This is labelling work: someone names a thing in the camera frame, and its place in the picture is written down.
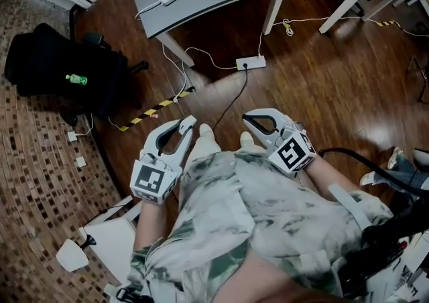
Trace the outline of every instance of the green bottle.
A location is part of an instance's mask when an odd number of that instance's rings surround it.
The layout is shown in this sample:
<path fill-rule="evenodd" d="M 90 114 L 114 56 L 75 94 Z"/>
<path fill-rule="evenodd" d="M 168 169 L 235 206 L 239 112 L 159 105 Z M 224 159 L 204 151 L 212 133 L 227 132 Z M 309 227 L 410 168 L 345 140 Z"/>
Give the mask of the green bottle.
<path fill-rule="evenodd" d="M 85 76 L 79 75 L 66 75 L 66 79 L 69 80 L 72 84 L 86 85 L 88 82 L 88 78 Z"/>

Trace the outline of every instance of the wooden floor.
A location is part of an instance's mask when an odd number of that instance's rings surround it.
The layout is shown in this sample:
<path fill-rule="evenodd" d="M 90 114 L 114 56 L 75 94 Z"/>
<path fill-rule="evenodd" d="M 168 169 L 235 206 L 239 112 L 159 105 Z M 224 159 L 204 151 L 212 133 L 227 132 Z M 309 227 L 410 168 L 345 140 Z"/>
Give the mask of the wooden floor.
<path fill-rule="evenodd" d="M 197 17 L 172 34 L 184 48 L 194 46 L 210 52 L 218 66 L 234 66 L 236 58 L 257 55 L 268 4 L 269 0 L 242 0 Z M 278 21 L 327 17 L 339 4 L 338 0 L 284 0 Z M 146 38 L 135 14 L 133 0 L 98 0 L 76 16 L 77 40 L 86 32 L 99 32 L 114 50 L 128 57 L 130 64 L 143 59 L 150 63 L 150 70 L 139 74 L 133 84 L 133 94 L 140 98 L 143 108 L 119 107 L 111 117 L 118 125 L 173 96 L 183 83 L 182 76 L 164 58 L 161 44 Z M 415 4 L 413 8 L 388 7 L 373 19 L 395 19 L 412 29 L 420 15 Z M 360 19 L 337 23 L 321 35 L 321 24 L 293 23 L 293 37 L 286 35 L 283 26 L 275 26 L 262 39 L 261 53 L 267 67 L 249 71 L 244 93 L 219 124 L 216 137 L 222 149 L 239 148 L 239 136 L 245 130 L 241 115 L 263 107 L 279 109 L 303 122 L 316 149 L 347 147 L 381 163 L 394 145 L 407 154 L 414 147 L 429 148 L 429 105 L 416 103 L 422 83 L 416 74 L 405 78 L 411 56 L 425 63 L 426 38 Z M 196 92 L 180 104 L 162 109 L 159 119 L 146 119 L 125 133 L 108 122 L 96 122 L 126 193 L 130 192 L 133 162 L 151 130 L 189 114 L 199 123 L 214 125 L 245 81 L 244 72 L 218 70 L 205 54 L 189 54 L 196 63 L 188 70 Z M 326 158 L 356 183 L 367 171 L 347 156 L 329 154 Z"/>

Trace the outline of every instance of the yellow and black tape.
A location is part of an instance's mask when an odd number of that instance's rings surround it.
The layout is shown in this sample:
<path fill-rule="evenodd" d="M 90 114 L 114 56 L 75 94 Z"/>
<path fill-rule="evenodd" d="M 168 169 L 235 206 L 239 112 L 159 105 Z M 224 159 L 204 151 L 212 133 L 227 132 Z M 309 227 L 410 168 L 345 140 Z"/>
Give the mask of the yellow and black tape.
<path fill-rule="evenodd" d="M 378 21 L 376 22 L 379 27 L 387 27 L 389 25 L 396 24 L 398 28 L 402 30 L 401 25 L 397 21 Z"/>
<path fill-rule="evenodd" d="M 192 86 L 192 87 L 188 88 L 187 90 L 183 91 L 182 93 L 180 93 L 178 95 L 177 99 L 181 99 L 183 97 L 186 97 L 187 95 L 190 95 L 194 91 L 195 91 L 195 87 Z M 123 127 L 120 127 L 119 130 L 120 131 L 127 131 L 129 128 L 131 128 L 134 125 L 136 125 L 137 123 L 140 123 L 141 121 L 143 121 L 146 117 L 150 117 L 150 115 L 153 115 L 156 111 L 159 111 L 163 107 L 167 107 L 168 105 L 172 104 L 174 97 L 175 96 L 173 96 L 169 99 L 166 99 L 165 101 L 161 102 L 160 104 L 155 105 L 152 109 L 145 111 L 140 116 L 134 118 L 132 121 L 128 122 Z"/>

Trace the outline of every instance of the black hose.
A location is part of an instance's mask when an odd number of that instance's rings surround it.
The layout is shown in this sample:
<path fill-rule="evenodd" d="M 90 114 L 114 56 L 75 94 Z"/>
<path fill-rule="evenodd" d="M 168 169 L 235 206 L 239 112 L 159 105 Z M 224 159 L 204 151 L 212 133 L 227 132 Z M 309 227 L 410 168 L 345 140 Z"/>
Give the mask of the black hose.
<path fill-rule="evenodd" d="M 323 158 L 323 156 L 325 155 L 325 153 L 330 153 L 330 152 L 338 152 L 338 153 L 344 153 L 347 154 L 348 156 L 351 156 L 353 158 L 355 158 L 357 161 L 361 162 L 362 164 L 364 164 L 365 166 L 367 166 L 368 168 L 370 168 L 371 170 L 373 170 L 375 173 L 379 174 L 380 176 L 382 176 L 383 178 L 390 180 L 392 183 L 394 183 L 395 185 L 398 185 L 401 189 L 415 194 L 416 196 L 419 197 L 424 197 L 424 198 L 428 198 L 429 197 L 429 190 L 421 190 L 418 188 L 413 188 L 410 185 L 405 184 L 404 182 L 401 182 L 400 180 L 396 179 L 395 177 L 391 176 L 390 174 L 388 174 L 385 170 L 382 170 L 380 167 L 378 167 L 376 164 L 374 164 L 373 162 L 369 161 L 367 158 L 364 158 L 363 156 L 359 155 L 358 153 L 356 153 L 353 150 L 347 149 L 347 148 L 328 148 L 328 149 L 322 149 L 319 151 L 319 155 Z"/>

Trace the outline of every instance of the mosaic tile floor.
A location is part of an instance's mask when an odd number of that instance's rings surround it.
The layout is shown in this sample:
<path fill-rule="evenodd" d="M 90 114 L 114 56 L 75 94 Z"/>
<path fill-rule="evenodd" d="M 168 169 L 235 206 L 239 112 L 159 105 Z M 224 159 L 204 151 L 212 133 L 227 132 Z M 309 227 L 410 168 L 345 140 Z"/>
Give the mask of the mosaic tile floor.
<path fill-rule="evenodd" d="M 54 97 L 21 98 L 4 77 L 15 34 L 47 23 L 68 36 L 68 12 L 44 0 L 0 0 L 0 301 L 104 302 L 115 278 L 86 250 L 87 268 L 70 274 L 55 258 L 77 228 L 120 200 L 91 136 L 72 129 Z M 81 119 L 78 132 L 88 129 Z M 87 166 L 77 169 L 83 156 Z"/>

